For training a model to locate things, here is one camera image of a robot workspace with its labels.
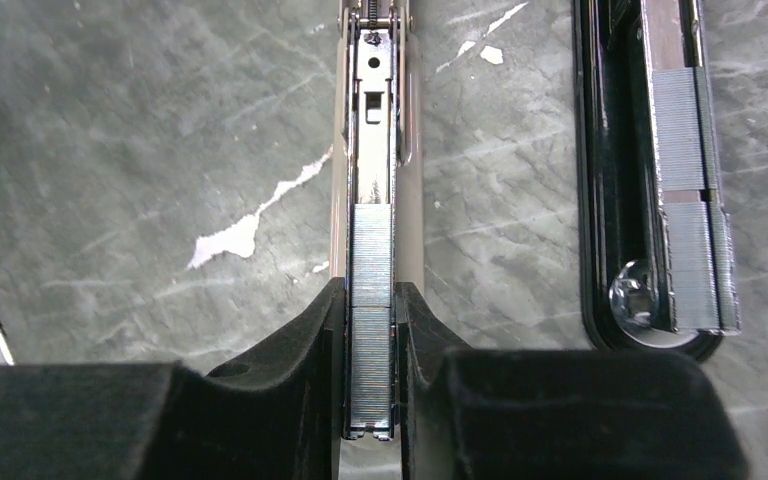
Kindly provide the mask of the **beige black stapler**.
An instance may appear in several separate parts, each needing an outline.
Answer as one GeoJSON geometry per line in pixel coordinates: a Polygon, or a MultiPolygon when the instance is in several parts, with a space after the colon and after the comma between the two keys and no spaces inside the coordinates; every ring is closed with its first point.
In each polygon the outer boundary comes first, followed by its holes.
{"type": "Polygon", "coordinates": [[[417,282],[421,255],[421,63],[407,1],[342,1],[338,5],[331,273],[344,281],[344,424],[342,435],[387,441],[397,422],[395,286],[417,282]],[[389,204],[393,214],[391,427],[349,431],[351,237],[356,204],[389,204]]]}

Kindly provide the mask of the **small white staple piece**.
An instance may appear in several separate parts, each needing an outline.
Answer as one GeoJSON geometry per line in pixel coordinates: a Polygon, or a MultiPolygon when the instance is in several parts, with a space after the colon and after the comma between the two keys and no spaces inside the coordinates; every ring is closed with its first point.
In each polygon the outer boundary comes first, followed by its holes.
{"type": "Polygon", "coordinates": [[[353,307],[391,306],[393,214],[389,204],[356,204],[351,237],[353,307]]]}

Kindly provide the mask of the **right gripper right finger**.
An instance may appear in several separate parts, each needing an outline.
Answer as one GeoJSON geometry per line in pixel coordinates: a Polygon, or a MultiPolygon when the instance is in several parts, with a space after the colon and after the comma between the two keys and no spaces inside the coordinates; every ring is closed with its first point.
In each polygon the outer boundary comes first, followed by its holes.
{"type": "Polygon", "coordinates": [[[395,289],[406,479],[746,479],[711,381],[669,352],[468,346],[395,289]]]}

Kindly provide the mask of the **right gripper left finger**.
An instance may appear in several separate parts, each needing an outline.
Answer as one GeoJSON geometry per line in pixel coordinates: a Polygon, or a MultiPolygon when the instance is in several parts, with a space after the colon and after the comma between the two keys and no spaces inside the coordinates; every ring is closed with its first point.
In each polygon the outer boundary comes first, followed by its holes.
{"type": "Polygon", "coordinates": [[[333,479],[335,278],[202,375],[181,363],[0,366],[0,479],[333,479]]]}

